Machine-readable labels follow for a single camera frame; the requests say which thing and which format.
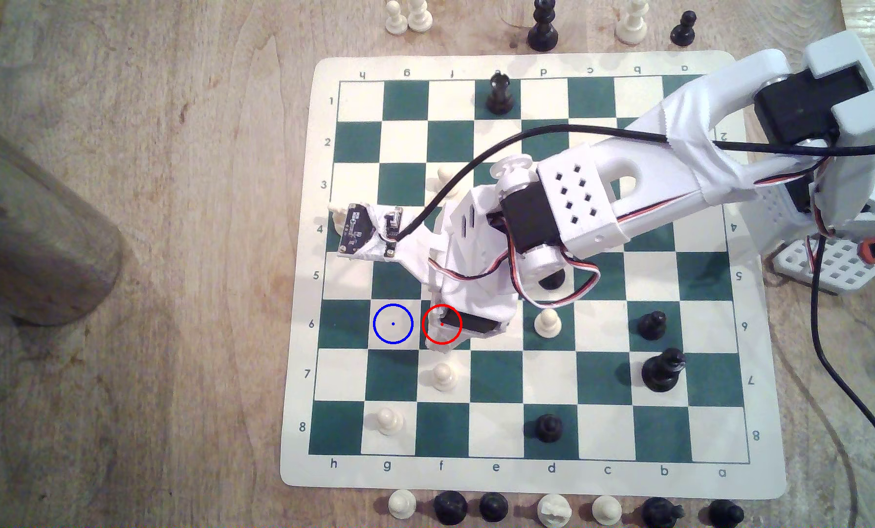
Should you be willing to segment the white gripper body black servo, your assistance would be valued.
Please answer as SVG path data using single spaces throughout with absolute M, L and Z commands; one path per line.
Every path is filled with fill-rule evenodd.
M 495 187 L 474 187 L 459 201 L 448 202 L 435 222 L 431 258 L 440 267 L 475 276 L 503 257 L 497 270 L 473 281 L 457 281 L 429 270 L 432 302 L 453 306 L 460 313 L 460 342 L 502 333 L 519 306 L 511 282 L 507 236 L 488 220 L 488 214 L 501 210 Z

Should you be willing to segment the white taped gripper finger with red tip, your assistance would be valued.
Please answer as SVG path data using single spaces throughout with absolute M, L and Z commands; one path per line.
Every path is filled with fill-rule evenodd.
M 435 352 L 450 352 L 460 344 L 460 313 L 450 305 L 434 305 L 425 313 L 427 347 Z

